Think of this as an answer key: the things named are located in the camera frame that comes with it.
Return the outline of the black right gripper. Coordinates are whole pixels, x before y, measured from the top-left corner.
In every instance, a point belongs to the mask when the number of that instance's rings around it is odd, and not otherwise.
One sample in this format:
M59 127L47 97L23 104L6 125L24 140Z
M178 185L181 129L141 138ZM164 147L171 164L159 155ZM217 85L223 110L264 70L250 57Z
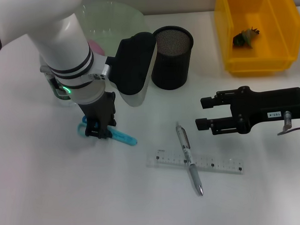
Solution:
M283 120L287 111L292 119L300 118L299 87L254 92L243 86L238 90L217 91L213 98L201 98L200 102L203 109L231 104L231 117L195 120L199 131L211 130L213 135L247 134L258 123Z

